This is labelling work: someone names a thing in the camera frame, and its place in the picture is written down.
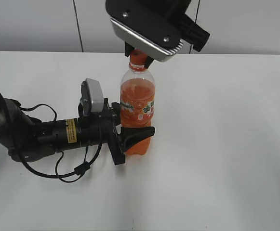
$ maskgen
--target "table surface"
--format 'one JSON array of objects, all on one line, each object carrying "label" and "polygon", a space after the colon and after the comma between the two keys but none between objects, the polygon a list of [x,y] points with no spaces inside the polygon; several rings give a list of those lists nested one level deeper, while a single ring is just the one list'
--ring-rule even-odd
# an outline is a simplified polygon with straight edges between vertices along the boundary
[{"label": "table surface", "polygon": [[[74,118],[85,78],[117,102],[127,69],[123,54],[0,52],[0,91]],[[0,145],[0,231],[280,231],[280,56],[177,55],[151,72],[156,136],[145,156],[115,167],[104,145],[83,179],[64,184]],[[59,171],[83,155],[66,152]],[[32,166],[53,174],[58,158]]]}]

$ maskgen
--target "screw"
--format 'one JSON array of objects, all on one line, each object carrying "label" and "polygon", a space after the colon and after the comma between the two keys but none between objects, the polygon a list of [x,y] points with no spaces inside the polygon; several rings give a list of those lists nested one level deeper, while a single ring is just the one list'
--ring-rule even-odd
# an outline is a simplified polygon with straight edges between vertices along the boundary
[{"label": "screw", "polygon": [[46,128],[42,128],[42,129],[41,129],[41,133],[42,133],[42,135],[45,135],[46,131],[47,131],[47,129],[46,129]]},{"label": "screw", "polygon": [[165,37],[165,38],[163,39],[163,41],[164,41],[164,42],[169,42],[169,41],[170,41],[170,38],[169,38],[169,37]]}]

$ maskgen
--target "orange soda bottle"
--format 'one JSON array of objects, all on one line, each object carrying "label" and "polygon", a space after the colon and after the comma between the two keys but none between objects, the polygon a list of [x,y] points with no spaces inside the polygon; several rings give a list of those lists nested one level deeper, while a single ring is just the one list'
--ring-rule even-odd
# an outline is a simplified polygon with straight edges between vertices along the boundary
[{"label": "orange soda bottle", "polygon": [[[124,75],[120,86],[120,119],[125,128],[151,126],[154,115],[155,80],[144,67],[147,55],[134,50],[130,55],[129,71]],[[150,138],[141,141],[127,151],[128,155],[144,155]]]}]

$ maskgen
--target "wire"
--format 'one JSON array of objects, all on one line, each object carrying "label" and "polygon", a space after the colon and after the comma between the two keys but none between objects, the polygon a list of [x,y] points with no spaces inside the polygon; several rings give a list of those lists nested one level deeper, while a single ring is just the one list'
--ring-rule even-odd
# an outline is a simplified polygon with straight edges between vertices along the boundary
[{"label": "wire", "polygon": [[[102,130],[101,130],[101,125],[100,125],[100,123],[98,123],[98,127],[99,127],[99,135],[100,135],[100,137],[99,137],[99,144],[98,144],[98,148],[97,148],[97,151],[96,151],[95,156],[92,158],[92,160],[91,160],[89,163],[86,162],[86,157],[87,157],[87,153],[88,153],[88,147],[89,147],[89,145],[90,145],[89,142],[87,142],[87,145],[86,145],[86,148],[85,148],[85,156],[84,156],[83,164],[84,164],[84,165],[87,165],[89,168],[90,168],[90,166],[96,161],[97,157],[98,157],[99,154],[100,154],[101,147],[102,147]],[[80,179],[84,176],[85,171],[83,171],[84,173],[80,174],[80,176],[79,176],[77,179],[72,180],[72,181],[64,180],[64,179],[62,179],[62,178],[59,177],[59,174],[58,174],[58,165],[59,165],[59,163],[61,162],[61,160],[62,160],[63,157],[64,157],[64,152],[63,152],[63,151],[57,151],[57,153],[61,153],[61,154],[62,154],[62,156],[58,159],[58,161],[56,162],[56,165],[55,165],[55,174],[57,175],[58,179],[60,179],[60,180],[61,180],[62,182],[64,182],[64,183],[74,183],[74,182],[77,182],[78,180],[80,180]]]},{"label": "wire", "polygon": [[57,120],[57,113],[56,113],[56,111],[55,111],[51,106],[49,106],[49,105],[47,105],[47,104],[41,103],[41,104],[38,104],[38,105],[36,105],[36,106],[34,106],[34,107],[31,107],[31,108],[23,108],[23,107],[20,107],[20,109],[21,109],[22,111],[24,111],[24,112],[32,112],[32,111],[36,110],[37,108],[39,108],[39,107],[41,107],[41,106],[49,107],[49,108],[54,112],[54,120],[53,120],[53,122],[56,122],[56,120]]},{"label": "wire", "polygon": [[64,152],[63,151],[58,151],[57,153],[61,153],[62,154],[62,156],[58,159],[58,161],[57,161],[57,163],[55,165],[55,174],[58,177],[58,179],[60,179],[64,183],[74,183],[74,182],[77,182],[78,180],[80,180],[84,176],[84,174],[81,174],[77,179],[71,180],[71,181],[64,180],[63,178],[60,177],[60,175],[58,174],[58,165],[59,165],[59,163],[61,162],[61,160],[64,157]]},{"label": "wire", "polygon": [[89,142],[87,142],[87,145],[86,145],[86,148],[85,148],[85,156],[84,156],[84,161],[83,161],[83,163],[85,163],[86,162],[86,157],[87,157],[87,153],[88,153],[88,147],[90,146],[90,143]]},{"label": "wire", "polygon": [[[14,134],[13,124],[11,122],[11,118],[10,118],[10,114],[9,114],[9,111],[8,111],[7,104],[6,104],[3,96],[1,95],[1,93],[0,93],[0,106],[2,107],[3,112],[5,114],[5,119],[6,119],[6,123],[8,125],[8,128],[9,128],[10,138],[11,138],[11,141],[12,141],[12,145],[14,147],[15,152],[18,154],[19,159],[21,160],[22,164],[27,168],[28,171],[30,171],[31,173],[33,173],[33,174],[35,174],[35,175],[37,175],[39,177],[50,178],[50,179],[58,179],[57,175],[48,175],[48,174],[44,174],[44,173],[36,171],[35,169],[33,169],[26,162],[25,158],[22,156],[22,154],[21,154],[21,152],[20,152],[20,150],[18,148],[18,145],[17,145],[17,143],[15,141],[15,134]],[[68,174],[60,175],[59,177],[60,178],[67,178],[67,177],[74,176],[75,174],[76,174],[75,172],[71,172],[71,173],[68,173]]]}]

